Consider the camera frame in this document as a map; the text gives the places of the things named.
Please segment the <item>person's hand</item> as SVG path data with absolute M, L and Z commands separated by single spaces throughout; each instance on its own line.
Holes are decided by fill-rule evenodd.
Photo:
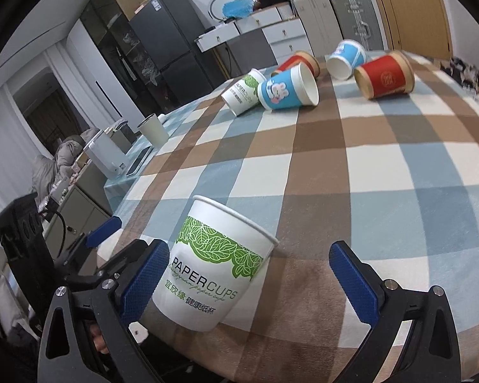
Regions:
M 98 352 L 104 355 L 109 354 L 109 349 L 107 348 L 106 342 L 103 338 L 101 329 L 97 326 L 96 323 L 90 325 L 90 333 L 94 343 L 95 348 Z

